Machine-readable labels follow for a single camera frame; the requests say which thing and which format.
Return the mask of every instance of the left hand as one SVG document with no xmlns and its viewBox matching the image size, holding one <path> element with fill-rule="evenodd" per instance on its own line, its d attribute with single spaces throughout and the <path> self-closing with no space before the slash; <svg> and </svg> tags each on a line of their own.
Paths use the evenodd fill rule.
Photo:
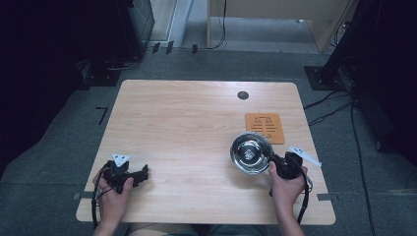
<svg viewBox="0 0 417 236">
<path fill-rule="evenodd" d="M 93 183 L 96 183 L 97 178 L 98 173 L 92 180 Z M 104 178 L 100 178 L 98 189 L 101 189 L 103 192 L 108 192 L 98 198 L 101 220 L 98 227 L 95 229 L 94 235 L 112 235 L 114 233 L 128 208 L 133 182 L 133 178 L 127 179 L 123 186 L 122 194 L 118 194 L 115 190 L 108 191 L 111 187 L 108 186 L 107 181 Z M 104 230 L 106 234 L 98 233 L 102 230 Z"/>
</svg>

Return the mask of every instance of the metal bowl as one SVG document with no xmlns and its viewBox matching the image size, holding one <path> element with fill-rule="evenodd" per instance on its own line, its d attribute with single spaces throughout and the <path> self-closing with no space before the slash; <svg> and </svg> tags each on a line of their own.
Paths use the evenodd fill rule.
<svg viewBox="0 0 417 236">
<path fill-rule="evenodd" d="M 230 156 L 235 165 L 245 173 L 259 174 L 269 166 L 272 153 L 269 140 L 260 133 L 245 132 L 233 141 Z"/>
</svg>

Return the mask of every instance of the brown coaster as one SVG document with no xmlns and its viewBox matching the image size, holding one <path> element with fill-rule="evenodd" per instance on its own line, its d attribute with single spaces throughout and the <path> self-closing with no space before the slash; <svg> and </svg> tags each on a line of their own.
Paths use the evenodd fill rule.
<svg viewBox="0 0 417 236">
<path fill-rule="evenodd" d="M 276 113 L 247 113 L 245 115 L 246 131 L 263 134 L 272 145 L 285 143 L 281 120 Z"/>
</svg>

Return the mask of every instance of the cable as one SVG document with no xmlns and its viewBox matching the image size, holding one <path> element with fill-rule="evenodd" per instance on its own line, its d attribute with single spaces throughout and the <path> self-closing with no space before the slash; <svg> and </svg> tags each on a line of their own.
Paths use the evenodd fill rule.
<svg viewBox="0 0 417 236">
<path fill-rule="evenodd" d="M 349 105 L 351 105 L 352 103 L 353 103 L 353 102 L 349 102 L 349 103 L 347 103 L 347 104 L 344 104 L 344 105 L 340 106 L 339 108 L 335 109 L 334 111 L 332 111 L 331 113 L 329 113 L 329 114 L 327 114 L 327 115 L 323 115 L 323 116 L 320 116 L 320 117 L 316 118 L 315 120 L 313 120 L 313 121 L 309 122 L 309 126 L 314 126 L 314 125 L 316 125 L 316 124 L 321 123 L 322 121 L 324 121 L 324 120 L 325 120 L 326 118 L 328 118 L 329 116 L 331 116 L 331 115 L 335 114 L 337 111 L 341 111 L 341 110 L 346 109 L 346 108 L 347 108 L 347 107 L 349 107 Z"/>
<path fill-rule="evenodd" d="M 226 8 L 227 8 L 227 0 L 224 0 L 224 6 L 223 6 L 223 25 L 221 26 L 221 29 L 223 31 L 223 35 L 221 36 L 220 42 L 217 44 L 217 46 L 215 46 L 215 47 L 208 47 L 207 49 L 213 50 L 213 49 L 216 49 L 216 48 L 220 47 L 223 44 L 223 42 L 225 41 L 225 39 L 226 39 L 226 27 L 225 27 L 225 23 L 224 23 L 225 22 L 225 19 L 226 19 Z"/>
<path fill-rule="evenodd" d="M 313 102 L 312 104 L 306 105 L 305 107 L 303 107 L 303 109 L 304 110 L 307 110 L 308 108 L 311 108 L 313 106 L 319 105 L 320 103 L 324 102 L 325 100 L 334 99 L 334 98 L 338 98 L 338 97 L 342 97 L 342 96 L 347 96 L 347 95 L 350 94 L 349 93 L 349 94 L 346 94 L 346 95 L 339 95 L 339 96 L 330 97 L 331 95 L 333 95 L 333 94 L 335 94 L 337 92 L 340 92 L 340 91 L 348 92 L 348 91 L 345 91 L 345 90 L 335 90 L 335 91 L 332 91 L 331 93 L 329 93 L 328 95 L 326 95 L 324 98 L 322 98 L 322 99 L 320 99 L 320 100 L 318 100 L 316 102 Z"/>
<path fill-rule="evenodd" d="M 91 215 L 92 215 L 92 224 L 93 224 L 93 228 L 95 229 L 98 226 L 98 222 L 97 222 L 97 215 L 96 215 L 96 208 L 97 208 L 97 199 L 100 196 L 97 196 L 97 189 L 98 189 L 98 184 L 100 182 L 101 176 L 104 173 L 104 170 L 108 167 L 108 162 L 105 163 L 103 165 L 103 167 L 101 167 L 100 172 L 97 175 L 97 179 L 94 183 L 94 191 L 92 191 L 92 196 L 91 196 Z"/>
<path fill-rule="evenodd" d="M 301 204 L 300 213 L 298 214 L 298 218 L 297 218 L 297 222 L 298 222 L 298 224 L 300 224 L 301 219 L 303 218 L 304 212 L 306 211 L 307 206 L 309 204 L 309 195 L 310 195 L 309 193 L 310 193 L 310 191 L 309 191 L 309 185 L 307 184 L 306 174 L 304 173 L 301 166 L 299 166 L 298 164 L 297 164 L 297 166 L 299 167 L 300 173 L 303 175 L 303 179 L 304 179 L 304 199 L 303 199 L 303 204 Z"/>
<path fill-rule="evenodd" d="M 330 43 L 331 46 L 336 47 L 338 46 L 338 33 L 340 28 L 344 25 L 344 22 L 340 23 L 339 27 L 337 28 L 336 32 L 333 35 L 333 42 Z"/>
<path fill-rule="evenodd" d="M 368 219 L 369 219 L 369 224 L 371 226 L 371 231 L 372 231 L 372 235 L 376 235 L 375 234 L 375 229 L 374 229 L 374 221 L 372 219 L 372 212 L 371 212 L 371 204 L 369 201 L 369 194 L 368 194 L 368 187 L 366 185 L 365 182 L 365 175 L 364 175 L 364 167 L 363 167 L 363 161 L 362 161 L 362 150 L 361 147 L 359 145 L 359 139 L 356 133 L 356 127 L 355 127 L 355 120 L 353 119 L 353 108 L 354 108 L 355 104 L 352 103 L 351 109 L 350 109 L 350 119 L 352 122 L 352 129 L 353 129 L 353 135 L 355 137 L 355 142 L 356 142 L 356 147 L 358 149 L 358 155 L 359 155 L 359 166 L 360 166 L 360 170 L 361 170 L 361 177 L 362 177 L 362 186 L 364 187 L 364 192 L 365 192 L 365 199 L 366 199 L 366 206 L 368 209 Z"/>
<path fill-rule="evenodd" d="M 108 192 L 110 192 L 110 191 L 114 191 L 115 190 L 115 187 L 110 187 L 108 190 L 106 190 L 105 192 L 102 192 L 101 194 L 99 194 L 96 198 L 95 198 L 95 200 L 97 201 L 99 198 L 101 198 L 101 196 L 103 196 L 104 194 L 106 194 L 106 193 L 108 193 Z"/>
<path fill-rule="evenodd" d="M 124 71 L 124 70 L 129 70 L 132 69 L 134 67 L 136 67 L 136 65 L 138 65 L 139 61 L 141 61 L 142 57 L 138 57 L 138 59 L 136 60 L 136 62 L 134 64 L 132 64 L 131 66 L 128 67 L 116 67 L 116 68 L 107 68 L 107 70 L 109 71 Z"/>
</svg>

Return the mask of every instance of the handheld controller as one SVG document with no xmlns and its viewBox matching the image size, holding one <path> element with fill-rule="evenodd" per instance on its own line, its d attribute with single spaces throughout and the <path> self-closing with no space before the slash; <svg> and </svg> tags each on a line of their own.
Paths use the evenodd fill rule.
<svg viewBox="0 0 417 236">
<path fill-rule="evenodd" d="M 123 185 L 126 180 L 130 177 L 133 177 L 133 187 L 138 187 L 139 183 L 144 182 L 148 179 L 148 166 L 145 165 L 141 171 L 129 173 L 129 161 L 126 161 L 122 166 L 117 167 L 114 161 L 109 160 L 107 162 L 108 168 L 104 171 L 104 179 L 107 181 L 108 185 L 118 193 L 123 192 Z"/>
<path fill-rule="evenodd" d="M 269 160 L 275 163 L 276 173 L 282 179 L 295 179 L 301 175 L 303 158 L 294 152 L 287 151 L 284 157 L 272 153 Z"/>
</svg>

